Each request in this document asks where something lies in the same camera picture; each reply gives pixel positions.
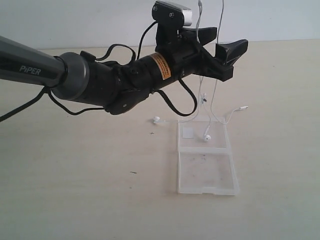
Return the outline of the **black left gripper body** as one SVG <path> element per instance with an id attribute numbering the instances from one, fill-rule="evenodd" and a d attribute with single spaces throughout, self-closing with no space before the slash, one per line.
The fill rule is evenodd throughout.
<path id="1" fill-rule="evenodd" d="M 199 42 L 183 39 L 181 29 L 159 24 L 155 37 L 155 51 L 167 60 L 176 79 L 194 74 L 225 82 L 233 77 L 233 66 L 223 65 Z"/>

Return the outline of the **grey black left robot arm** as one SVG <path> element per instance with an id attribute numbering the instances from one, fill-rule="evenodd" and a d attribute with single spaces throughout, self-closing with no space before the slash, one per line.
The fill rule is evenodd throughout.
<path id="1" fill-rule="evenodd" d="M 241 39 L 216 44 L 215 55 L 211 55 L 205 45 L 216 39 L 216 27 L 156 26 L 155 52 L 141 58 L 133 54 L 127 64 L 109 60 L 111 48 L 101 58 L 86 51 L 51 56 L 2 37 L 0 77 L 42 86 L 41 93 L 54 102 L 84 103 L 93 110 L 120 115 L 154 93 L 173 108 L 163 88 L 189 75 L 222 82 L 231 79 L 234 63 L 248 50 L 248 40 Z"/>

